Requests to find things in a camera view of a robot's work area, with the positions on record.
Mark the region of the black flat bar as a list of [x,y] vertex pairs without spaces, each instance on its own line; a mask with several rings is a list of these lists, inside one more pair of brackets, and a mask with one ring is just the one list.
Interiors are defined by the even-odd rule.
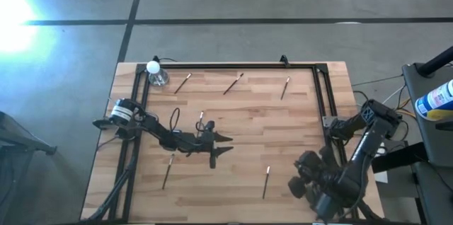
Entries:
[[374,173],[381,173],[427,160],[428,155],[425,145],[419,142],[374,158],[372,161],[372,170]]

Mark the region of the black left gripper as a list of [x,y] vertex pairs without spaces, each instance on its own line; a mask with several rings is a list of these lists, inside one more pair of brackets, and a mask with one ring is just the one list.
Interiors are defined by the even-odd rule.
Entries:
[[191,155],[192,152],[200,153],[207,152],[210,154],[210,168],[216,168],[216,157],[221,154],[230,151],[233,149],[232,146],[224,146],[215,148],[214,141],[216,142],[230,142],[233,139],[231,137],[226,137],[217,132],[213,132],[215,127],[214,121],[210,120],[205,125],[203,125],[200,130],[201,135],[196,137],[193,133],[184,133],[184,138],[189,143],[188,154]]

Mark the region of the clear glass cup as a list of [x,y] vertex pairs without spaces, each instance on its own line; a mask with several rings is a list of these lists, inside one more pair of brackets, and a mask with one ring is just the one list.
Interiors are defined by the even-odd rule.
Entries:
[[149,73],[149,83],[152,86],[165,86],[168,83],[168,72],[165,69],[162,69],[158,62],[148,62],[146,69]]

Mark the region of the black aluminium table frame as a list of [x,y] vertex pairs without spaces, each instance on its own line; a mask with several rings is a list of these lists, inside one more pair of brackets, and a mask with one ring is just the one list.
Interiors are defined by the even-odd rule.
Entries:
[[[323,117],[349,117],[357,108],[344,63],[290,64],[284,68],[280,62],[166,63],[170,79],[162,87],[148,84],[143,64],[119,64],[109,106],[131,98],[157,115],[164,127],[175,124],[184,132],[195,131],[203,111],[202,121],[214,121],[218,133],[233,139],[225,143],[233,149],[217,159],[214,169],[208,154],[176,153],[162,190],[170,151],[147,133],[121,141],[113,130],[102,131],[82,222],[94,222],[96,210],[127,171],[124,186],[98,224],[311,225],[316,215],[309,203],[294,198],[287,187],[297,173],[293,163],[303,152],[326,143]],[[174,94],[189,73],[192,76]]]

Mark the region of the dark grey side cart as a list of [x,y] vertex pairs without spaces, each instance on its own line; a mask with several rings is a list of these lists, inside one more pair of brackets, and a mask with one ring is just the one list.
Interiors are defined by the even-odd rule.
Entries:
[[[414,64],[402,67],[412,101],[453,80],[453,67],[438,69],[433,77],[421,76]],[[428,225],[453,225],[453,132],[438,130],[436,123],[417,116],[426,156],[419,156],[414,170]]]

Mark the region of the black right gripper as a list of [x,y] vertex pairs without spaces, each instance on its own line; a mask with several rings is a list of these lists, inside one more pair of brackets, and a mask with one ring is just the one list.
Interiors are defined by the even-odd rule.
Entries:
[[337,161],[330,147],[322,147],[318,153],[305,151],[295,162],[298,175],[288,181],[292,195],[298,199],[313,195],[313,189],[324,188],[337,170]]

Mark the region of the black pole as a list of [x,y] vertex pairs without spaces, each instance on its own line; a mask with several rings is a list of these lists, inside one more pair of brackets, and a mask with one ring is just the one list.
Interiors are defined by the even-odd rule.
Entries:
[[439,55],[431,59],[430,61],[420,64],[417,66],[417,72],[419,75],[425,78],[431,78],[435,72],[443,66],[453,61],[453,46],[449,47]]

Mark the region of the white blue yellow canister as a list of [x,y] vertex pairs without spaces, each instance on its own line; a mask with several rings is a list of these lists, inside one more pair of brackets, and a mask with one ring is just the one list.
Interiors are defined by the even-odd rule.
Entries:
[[418,98],[415,111],[429,121],[453,117],[453,79]]

